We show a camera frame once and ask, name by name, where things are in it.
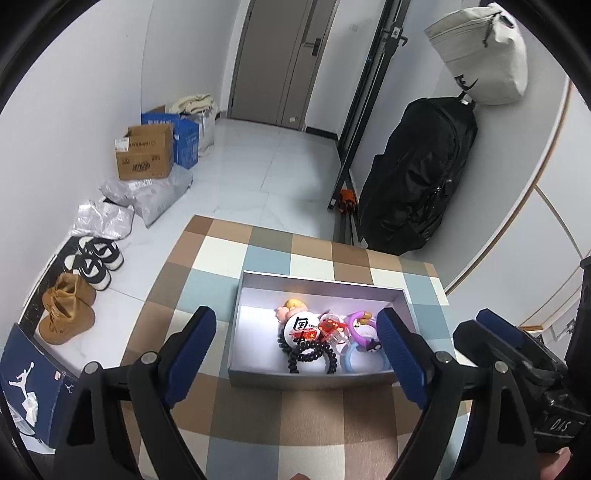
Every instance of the wall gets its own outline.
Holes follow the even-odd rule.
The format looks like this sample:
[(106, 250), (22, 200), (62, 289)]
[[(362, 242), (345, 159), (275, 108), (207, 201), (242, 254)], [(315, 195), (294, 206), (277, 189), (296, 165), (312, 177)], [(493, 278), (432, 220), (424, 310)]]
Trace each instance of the wall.
[(236, 56), (238, 55), (238, 47), (240, 46), (240, 37), (242, 36), (242, 28), (246, 21), (246, 13), (251, 0), (240, 0), (238, 11), (236, 13), (236, 20), (232, 27), (232, 35), (230, 36), (230, 43), (228, 45), (228, 55), (226, 57), (226, 67), (224, 69), (222, 93), (220, 96), (220, 110), (228, 111), (230, 101), (230, 90), (232, 90), (232, 79), (234, 77), (234, 67), (236, 64)]
[(306, 126), (341, 135), (385, 0), (340, 0), (312, 90)]
[(151, 6), (93, 6), (52, 42), (0, 113), (0, 349), (76, 206), (116, 174), (113, 139), (139, 121)]
[(154, 0), (144, 51), (143, 110), (195, 93), (211, 93), (220, 101), (240, 3)]
[[(550, 147), (563, 109), (564, 70), (529, 31), (522, 28), (522, 34), (529, 71), (524, 97), (475, 109), (478, 136), (443, 223), (424, 248), (406, 255), (436, 265), (444, 287), (472, 263), (515, 209)], [(458, 90), (444, 69), (433, 95), (456, 95)]]
[(514, 325), (547, 329), (579, 302), (579, 264), (591, 254), (589, 131), (591, 112), (571, 87), (534, 190), (494, 247), (449, 293), (452, 322), (488, 307)]
[[(474, 3), (439, 0), (433, 8), (425, 0), (411, 2), (404, 24), (408, 44), (392, 58), (351, 168), (357, 187), (363, 186), (374, 156), (384, 151), (411, 101), (459, 93), (423, 30), (446, 13)], [(542, 161), (560, 115), (566, 74), (533, 35), (523, 28), (522, 33), (530, 71), (526, 95), (510, 105), (477, 107), (478, 137), (443, 223), (427, 246), (405, 255), (433, 263), (445, 287), (470, 265), (510, 214)]]

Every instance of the white bag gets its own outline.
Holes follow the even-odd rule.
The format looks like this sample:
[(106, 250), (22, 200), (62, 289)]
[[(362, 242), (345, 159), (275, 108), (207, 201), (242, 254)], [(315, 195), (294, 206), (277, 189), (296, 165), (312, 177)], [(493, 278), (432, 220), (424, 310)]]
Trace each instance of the white bag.
[(498, 4), (458, 10), (425, 30), (431, 45), (476, 102), (518, 100), (527, 87), (527, 52), (519, 26)]

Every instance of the shoe box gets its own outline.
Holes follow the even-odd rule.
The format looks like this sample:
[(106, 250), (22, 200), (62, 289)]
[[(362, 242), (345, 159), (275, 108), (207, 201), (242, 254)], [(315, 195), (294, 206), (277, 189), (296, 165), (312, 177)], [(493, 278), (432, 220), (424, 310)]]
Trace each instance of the shoe box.
[(10, 406), (51, 448), (59, 441), (76, 383), (74, 374), (13, 325), (0, 360), (0, 385)]
[(174, 136), (174, 162), (186, 169), (192, 168), (199, 159), (199, 123), (190, 116), (165, 113), (160, 106), (142, 114), (142, 124), (172, 124)]
[(115, 140), (120, 180), (163, 179), (173, 167), (173, 127), (169, 124), (129, 127)]

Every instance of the metal screw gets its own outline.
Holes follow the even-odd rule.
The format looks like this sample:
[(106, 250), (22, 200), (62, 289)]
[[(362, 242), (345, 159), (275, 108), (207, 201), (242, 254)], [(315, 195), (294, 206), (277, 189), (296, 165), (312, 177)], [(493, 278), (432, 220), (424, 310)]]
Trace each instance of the metal screw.
[(500, 374), (506, 374), (509, 371), (509, 367), (505, 362), (495, 362), (495, 370), (498, 371)]
[(93, 374), (94, 372), (96, 372), (99, 369), (99, 364), (96, 362), (90, 362), (89, 364), (86, 364), (86, 366), (84, 367), (84, 372), (87, 374)]
[(157, 358), (158, 358), (158, 355), (155, 352), (147, 352), (142, 355), (141, 360), (144, 365), (149, 365), (149, 364), (153, 364)]
[(440, 361), (442, 364), (448, 364), (453, 360), (453, 357), (447, 352), (437, 352), (435, 354), (435, 358)]

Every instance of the pink plush toy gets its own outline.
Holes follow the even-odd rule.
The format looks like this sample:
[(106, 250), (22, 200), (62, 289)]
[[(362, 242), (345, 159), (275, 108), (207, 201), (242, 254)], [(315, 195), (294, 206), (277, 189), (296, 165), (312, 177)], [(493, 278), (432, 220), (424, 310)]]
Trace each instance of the pink plush toy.
[(279, 307), (275, 311), (275, 316), (277, 317), (277, 320), (279, 320), (279, 323), (284, 325), (295, 314), (307, 311), (308, 307), (304, 302), (296, 299), (289, 299), (287, 300), (287, 302), (285, 302), (285, 305), (283, 305), (283, 307)]

